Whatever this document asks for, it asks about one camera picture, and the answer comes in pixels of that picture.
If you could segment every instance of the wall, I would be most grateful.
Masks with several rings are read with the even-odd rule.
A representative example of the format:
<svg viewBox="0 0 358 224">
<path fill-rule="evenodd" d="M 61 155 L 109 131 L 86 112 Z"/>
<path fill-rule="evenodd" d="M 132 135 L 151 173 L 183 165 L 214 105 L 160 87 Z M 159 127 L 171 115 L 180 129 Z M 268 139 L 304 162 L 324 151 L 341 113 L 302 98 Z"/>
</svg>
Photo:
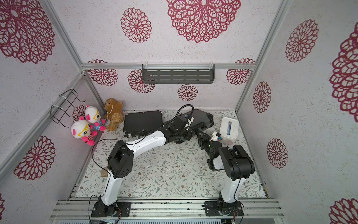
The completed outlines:
<svg viewBox="0 0 358 224">
<path fill-rule="evenodd" d="M 239 111 L 288 223 L 358 221 L 357 11 L 294 1 Z"/>
<path fill-rule="evenodd" d="M 37 1 L 2 2 L 0 13 L 2 163 L 78 71 Z M 95 105 L 86 84 L 76 89 Z M 57 200 L 71 192 L 88 149 L 69 128 L 52 122 L 2 182 L 0 223 L 45 223 Z"/>
<path fill-rule="evenodd" d="M 184 1 L 176 0 L 66 0 L 52 4 L 83 62 L 253 63 L 280 2 L 234 0 L 215 5 L 204 0 L 184 6 Z M 188 95 L 182 99 L 178 90 L 183 85 L 154 87 L 141 82 L 137 71 L 130 73 L 90 71 L 103 100 L 123 100 L 126 110 L 177 109 L 187 102 L 206 109 L 233 109 L 250 72 L 216 70 L 213 84 L 182 87 L 179 94 L 184 89 Z"/>
</svg>

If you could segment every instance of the floral tablecloth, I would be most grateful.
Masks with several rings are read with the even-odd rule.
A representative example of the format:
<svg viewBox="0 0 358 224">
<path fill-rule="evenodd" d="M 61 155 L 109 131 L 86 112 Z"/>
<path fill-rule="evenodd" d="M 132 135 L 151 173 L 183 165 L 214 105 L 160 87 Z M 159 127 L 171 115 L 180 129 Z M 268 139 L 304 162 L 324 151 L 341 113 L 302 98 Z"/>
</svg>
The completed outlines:
<svg viewBox="0 0 358 224">
<path fill-rule="evenodd" d="M 237 119 L 233 110 L 209 112 L 214 116 L 214 126 L 205 131 L 208 134 L 219 132 L 223 117 Z M 176 111 L 162 111 L 163 121 L 170 120 L 175 114 Z M 123 123 L 114 132 L 104 131 L 101 139 L 125 139 L 122 130 Z M 114 140 L 98 143 L 93 157 L 100 166 L 108 165 L 107 158 L 115 143 Z M 250 155 L 244 138 L 237 139 L 235 144 L 241 144 Z M 169 143 L 156 147 L 134 159 L 133 170 L 124 178 L 118 196 L 217 197 L 228 177 L 224 171 L 211 171 L 207 164 L 208 158 L 206 152 L 198 146 L 196 136 L 181 144 Z M 90 160 L 76 197 L 101 195 L 105 183 L 106 178 L 101 176 L 101 169 Z M 239 197 L 266 198 L 257 171 L 243 184 Z"/>
</svg>

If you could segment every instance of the brown teddy bear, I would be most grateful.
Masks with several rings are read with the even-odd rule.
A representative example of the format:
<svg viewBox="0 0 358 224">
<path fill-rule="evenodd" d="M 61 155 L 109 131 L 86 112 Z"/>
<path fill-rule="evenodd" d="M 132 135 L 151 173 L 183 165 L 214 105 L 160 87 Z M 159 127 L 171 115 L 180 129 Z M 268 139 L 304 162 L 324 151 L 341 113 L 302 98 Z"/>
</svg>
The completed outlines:
<svg viewBox="0 0 358 224">
<path fill-rule="evenodd" d="M 122 111 L 123 103 L 122 101 L 116 101 L 114 98 L 110 98 L 105 103 L 105 110 L 107 114 L 105 119 L 109 119 L 111 122 L 107 126 L 107 130 L 112 132 L 118 128 L 118 124 L 122 123 L 124 120 L 124 114 Z"/>
</svg>

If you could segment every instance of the pink plush doll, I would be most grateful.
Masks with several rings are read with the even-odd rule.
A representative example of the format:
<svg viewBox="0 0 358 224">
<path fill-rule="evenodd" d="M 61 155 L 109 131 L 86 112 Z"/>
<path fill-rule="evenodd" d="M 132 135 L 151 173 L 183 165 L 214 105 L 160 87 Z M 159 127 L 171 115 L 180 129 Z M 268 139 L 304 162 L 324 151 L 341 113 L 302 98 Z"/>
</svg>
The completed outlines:
<svg viewBox="0 0 358 224">
<path fill-rule="evenodd" d="M 82 116 L 72 124 L 71 132 L 75 138 L 82 138 L 82 141 L 88 145 L 93 146 L 95 144 L 93 137 L 97 135 L 97 132 L 91 132 L 90 124 Z"/>
<path fill-rule="evenodd" d="M 101 116 L 100 113 L 98 112 L 97 108 L 95 108 L 94 106 L 88 106 L 86 110 L 84 111 L 84 114 L 86 116 L 86 120 L 88 122 L 90 122 L 91 124 L 91 128 L 94 128 L 96 130 L 99 131 L 104 131 L 106 128 L 103 126 L 103 124 L 105 124 L 106 120 L 102 119 L 101 120 Z"/>
</svg>

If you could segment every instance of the plush toy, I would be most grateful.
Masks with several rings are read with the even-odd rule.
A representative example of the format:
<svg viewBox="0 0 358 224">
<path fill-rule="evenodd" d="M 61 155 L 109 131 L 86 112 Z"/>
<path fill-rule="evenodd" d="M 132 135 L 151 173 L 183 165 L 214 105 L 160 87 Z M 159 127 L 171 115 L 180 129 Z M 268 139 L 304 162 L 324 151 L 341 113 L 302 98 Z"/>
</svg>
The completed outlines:
<svg viewBox="0 0 358 224">
<path fill-rule="evenodd" d="M 86 116 L 86 120 L 93 124 L 91 125 L 91 128 L 99 131 L 104 131 L 106 129 L 104 126 L 102 126 L 105 124 L 106 120 L 101 120 L 100 113 L 94 106 L 87 106 L 87 108 L 84 110 L 84 115 Z"/>
<path fill-rule="evenodd" d="M 105 115 L 105 118 L 111 121 L 107 126 L 108 131 L 112 132 L 116 130 L 118 128 L 118 124 L 123 122 L 124 114 L 122 107 L 122 101 L 117 102 L 114 98 L 110 98 L 106 101 L 105 110 L 107 111 L 107 114 Z"/>
<path fill-rule="evenodd" d="M 82 138 L 82 141 L 86 142 L 90 146 L 95 144 L 93 137 L 97 135 L 97 132 L 91 132 L 90 124 L 82 116 L 78 121 L 72 124 L 71 133 L 75 138 Z"/>
</svg>

